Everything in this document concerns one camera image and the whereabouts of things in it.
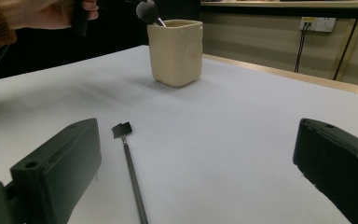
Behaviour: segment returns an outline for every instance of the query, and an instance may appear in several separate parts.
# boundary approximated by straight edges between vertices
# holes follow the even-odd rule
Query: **pen holder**
[[[201,75],[202,22],[171,20],[147,26],[153,78],[181,87]]]

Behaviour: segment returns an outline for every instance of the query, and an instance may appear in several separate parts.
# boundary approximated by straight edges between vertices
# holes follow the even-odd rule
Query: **screw hole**
[[[34,167],[37,166],[37,162],[36,161],[31,161],[31,162],[28,162],[26,165],[25,165],[25,168],[27,169],[32,169]]]

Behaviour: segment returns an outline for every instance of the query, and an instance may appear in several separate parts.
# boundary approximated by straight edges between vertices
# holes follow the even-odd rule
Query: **metal rod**
[[[146,211],[145,211],[145,207],[144,207],[144,201],[142,200],[142,195],[141,195],[141,191],[139,189],[138,180],[136,179],[136,173],[135,173],[135,169],[133,167],[131,153],[130,153],[130,147],[127,144],[126,135],[122,136],[122,140],[123,140],[123,145],[124,145],[124,152],[126,153],[127,165],[129,166],[132,189],[133,189],[133,193],[135,195],[135,201],[136,201],[136,206],[138,208],[139,218],[141,219],[141,224],[148,224]]]

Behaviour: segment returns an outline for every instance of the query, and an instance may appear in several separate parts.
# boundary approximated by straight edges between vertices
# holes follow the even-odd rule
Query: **ceramic cup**
[[[147,26],[153,78],[181,87],[201,75],[202,22],[171,20]]]

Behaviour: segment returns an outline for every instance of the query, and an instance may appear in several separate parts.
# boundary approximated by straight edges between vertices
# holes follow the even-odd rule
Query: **pencil cup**
[[[147,26],[153,78],[181,87],[201,75],[202,22],[171,20]]]

